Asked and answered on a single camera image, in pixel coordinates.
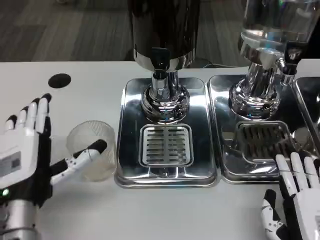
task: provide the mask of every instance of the white table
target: white table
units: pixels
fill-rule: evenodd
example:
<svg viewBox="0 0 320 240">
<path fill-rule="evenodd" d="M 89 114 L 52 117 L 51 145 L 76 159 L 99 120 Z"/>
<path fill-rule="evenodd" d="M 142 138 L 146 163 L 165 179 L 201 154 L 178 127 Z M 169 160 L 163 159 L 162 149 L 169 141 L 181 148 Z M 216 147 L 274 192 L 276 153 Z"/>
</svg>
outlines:
<svg viewBox="0 0 320 240">
<path fill-rule="evenodd" d="M 299 76 L 320 76 L 320 60 L 303 60 Z M 244 74 L 247 68 L 184 69 L 180 77 L 204 82 L 219 74 Z M 61 89 L 48 86 L 57 73 L 71 76 Z M 150 72 L 135 62 L 0 63 L 0 122 L 35 97 L 52 94 L 52 160 L 68 152 L 66 136 L 76 125 L 100 120 L 118 132 L 122 90 L 132 78 Z M 260 208 L 267 188 L 231 185 L 212 188 L 122 189 L 113 179 L 68 182 L 39 212 L 44 240 L 265 240 Z"/>
</svg>

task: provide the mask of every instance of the dispenser spout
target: dispenser spout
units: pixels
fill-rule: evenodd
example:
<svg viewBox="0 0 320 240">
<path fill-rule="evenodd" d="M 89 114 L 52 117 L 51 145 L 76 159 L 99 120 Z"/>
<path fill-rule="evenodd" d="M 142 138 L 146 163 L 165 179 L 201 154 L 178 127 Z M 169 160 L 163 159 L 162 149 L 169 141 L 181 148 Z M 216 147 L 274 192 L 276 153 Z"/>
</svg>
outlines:
<svg viewBox="0 0 320 240">
<path fill-rule="evenodd" d="M 276 66 L 281 72 L 281 84 L 289 85 L 297 74 L 297 66 L 303 58 L 307 43 L 302 41 L 288 41 L 285 47 L 284 57 L 276 61 Z"/>
</svg>

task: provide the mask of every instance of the robotic hand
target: robotic hand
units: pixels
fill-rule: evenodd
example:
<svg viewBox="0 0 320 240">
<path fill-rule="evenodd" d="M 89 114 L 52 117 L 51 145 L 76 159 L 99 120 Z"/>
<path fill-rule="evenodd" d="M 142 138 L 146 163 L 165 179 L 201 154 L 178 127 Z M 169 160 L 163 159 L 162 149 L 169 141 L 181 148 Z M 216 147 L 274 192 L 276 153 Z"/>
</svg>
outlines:
<svg viewBox="0 0 320 240">
<path fill-rule="evenodd" d="M 50 94 L 36 98 L 12 115 L 0 136 L 0 239 L 36 240 L 36 213 L 52 197 L 57 183 L 79 173 L 94 161 L 107 143 L 98 140 L 86 149 L 50 166 Z"/>
<path fill-rule="evenodd" d="M 283 197 L 285 225 L 276 210 L 276 193 L 268 189 L 262 206 L 262 224 L 270 240 L 320 239 L 320 182 L 319 166 L 312 158 L 303 163 L 298 153 L 290 156 L 292 171 L 283 155 L 275 157 L 279 169 L 280 190 Z"/>
</svg>

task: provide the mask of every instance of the drip tray grate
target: drip tray grate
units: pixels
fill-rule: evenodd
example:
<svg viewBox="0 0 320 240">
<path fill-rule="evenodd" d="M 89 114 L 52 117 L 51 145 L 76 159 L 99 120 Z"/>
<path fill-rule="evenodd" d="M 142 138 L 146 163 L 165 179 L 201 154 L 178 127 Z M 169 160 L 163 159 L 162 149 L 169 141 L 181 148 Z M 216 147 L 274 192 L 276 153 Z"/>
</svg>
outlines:
<svg viewBox="0 0 320 240">
<path fill-rule="evenodd" d="M 185 167 L 192 164 L 192 133 L 188 125 L 145 125 L 140 136 L 139 161 L 144 167 Z"/>
<path fill-rule="evenodd" d="M 295 151 L 288 126 L 282 121 L 239 122 L 236 139 L 246 160 L 274 161 L 277 154 L 288 160 Z"/>
</svg>

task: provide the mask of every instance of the clear plastic cup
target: clear plastic cup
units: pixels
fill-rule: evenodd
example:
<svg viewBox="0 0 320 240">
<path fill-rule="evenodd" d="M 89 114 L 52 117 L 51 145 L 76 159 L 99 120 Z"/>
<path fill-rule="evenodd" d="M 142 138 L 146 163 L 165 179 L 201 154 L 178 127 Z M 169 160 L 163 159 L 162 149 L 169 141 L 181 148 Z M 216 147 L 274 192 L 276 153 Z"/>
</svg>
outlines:
<svg viewBox="0 0 320 240">
<path fill-rule="evenodd" d="M 82 181 L 101 182 L 110 178 L 115 172 L 115 131 L 103 121 L 90 120 L 76 126 L 66 138 L 66 148 L 71 155 L 87 148 L 99 139 L 106 141 L 107 148 L 100 157 L 83 170 Z"/>
</svg>

